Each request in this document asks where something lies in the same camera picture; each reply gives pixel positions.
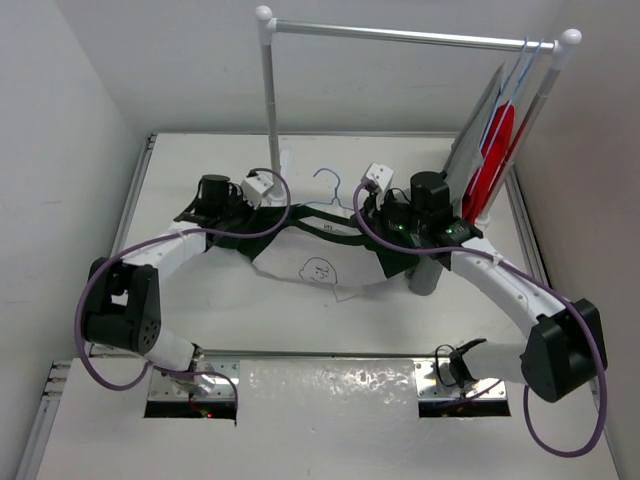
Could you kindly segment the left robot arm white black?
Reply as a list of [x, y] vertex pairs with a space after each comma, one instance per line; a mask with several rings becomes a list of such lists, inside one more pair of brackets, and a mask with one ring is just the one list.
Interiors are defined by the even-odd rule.
[[205, 175], [194, 199], [153, 242], [129, 248], [114, 261], [95, 261], [80, 309], [80, 342], [125, 350], [161, 369], [188, 371], [197, 347], [162, 324], [161, 283], [209, 250], [220, 239], [218, 231], [244, 232], [272, 188], [264, 174], [253, 173], [240, 184]]

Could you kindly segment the green and white t shirt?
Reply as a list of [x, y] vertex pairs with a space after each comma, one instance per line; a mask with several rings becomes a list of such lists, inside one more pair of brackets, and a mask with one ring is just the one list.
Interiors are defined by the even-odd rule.
[[305, 205], [292, 206], [287, 221], [270, 235], [223, 238], [217, 246], [238, 252], [264, 276], [331, 286], [346, 298], [412, 270], [420, 261], [379, 245], [338, 209]]

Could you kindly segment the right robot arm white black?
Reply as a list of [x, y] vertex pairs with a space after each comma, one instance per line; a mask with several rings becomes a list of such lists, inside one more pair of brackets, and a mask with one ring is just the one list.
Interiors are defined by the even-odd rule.
[[412, 261], [410, 288], [429, 295], [443, 271], [465, 279], [521, 331], [523, 343], [474, 338], [436, 367], [439, 382], [463, 389], [482, 378], [520, 383], [555, 403], [595, 380], [606, 385], [600, 314], [586, 299], [571, 302], [508, 262], [473, 224], [457, 216], [442, 174], [423, 171], [410, 195], [395, 196], [392, 175], [376, 164], [353, 193], [360, 230], [385, 253]]

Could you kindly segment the light blue hanger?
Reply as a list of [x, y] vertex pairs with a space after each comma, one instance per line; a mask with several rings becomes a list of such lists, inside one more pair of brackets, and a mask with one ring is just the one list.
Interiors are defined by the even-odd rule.
[[318, 170], [316, 170], [313, 174], [313, 177], [316, 178], [318, 177], [320, 174], [329, 174], [333, 177], [334, 180], [334, 184], [332, 187], [332, 196], [328, 201], [312, 201], [312, 204], [318, 204], [318, 205], [324, 205], [324, 206], [335, 206], [337, 205], [338, 207], [340, 207], [343, 210], [347, 210], [347, 211], [351, 211], [353, 212], [354, 209], [350, 206], [347, 206], [346, 204], [344, 204], [342, 202], [342, 199], [340, 197], [340, 188], [341, 188], [341, 184], [342, 184], [342, 179], [341, 176], [333, 169], [331, 168], [327, 168], [327, 167], [322, 167], [319, 168]]

